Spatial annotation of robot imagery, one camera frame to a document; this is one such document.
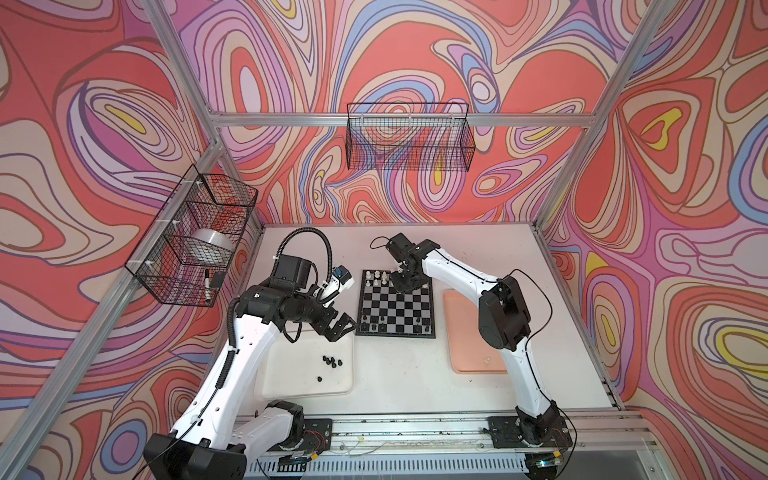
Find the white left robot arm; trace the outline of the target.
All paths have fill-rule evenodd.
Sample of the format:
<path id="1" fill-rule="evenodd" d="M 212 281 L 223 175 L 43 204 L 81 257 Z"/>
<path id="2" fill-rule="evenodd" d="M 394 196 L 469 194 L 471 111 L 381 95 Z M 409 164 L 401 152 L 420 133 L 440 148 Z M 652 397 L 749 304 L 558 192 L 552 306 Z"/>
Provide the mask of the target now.
<path id="1" fill-rule="evenodd" d="M 308 260 L 280 255 L 270 277 L 236 297 L 225 317 L 227 344 L 191 405 L 167 434 L 154 434 L 143 457 L 156 479 L 241 479 L 250 462 L 273 448 L 302 451 L 311 460 L 328 442 L 305 427 L 302 406 L 270 402 L 252 420 L 236 419 L 247 388 L 273 344 L 297 338 L 289 323 L 309 326 L 336 342 L 354 329 L 352 318 L 333 302 L 354 278 L 343 265 L 333 267 L 324 285 L 308 285 Z"/>

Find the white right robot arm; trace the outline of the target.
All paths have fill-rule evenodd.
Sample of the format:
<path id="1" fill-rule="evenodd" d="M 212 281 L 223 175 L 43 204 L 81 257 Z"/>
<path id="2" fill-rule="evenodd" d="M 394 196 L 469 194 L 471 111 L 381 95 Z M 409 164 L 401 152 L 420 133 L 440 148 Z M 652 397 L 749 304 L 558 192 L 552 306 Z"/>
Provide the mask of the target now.
<path id="1" fill-rule="evenodd" d="M 398 264 L 391 276 L 396 290 L 411 292 L 429 279 L 440 281 L 478 309 L 478 332 L 487 345 L 501 353 L 516 396 L 522 441 L 541 446 L 563 419 L 557 403 L 538 379 L 530 339 L 531 313 L 521 286 L 508 274 L 495 277 L 454 258 L 432 240 L 411 242 L 404 234 L 390 237 L 386 250 Z"/>

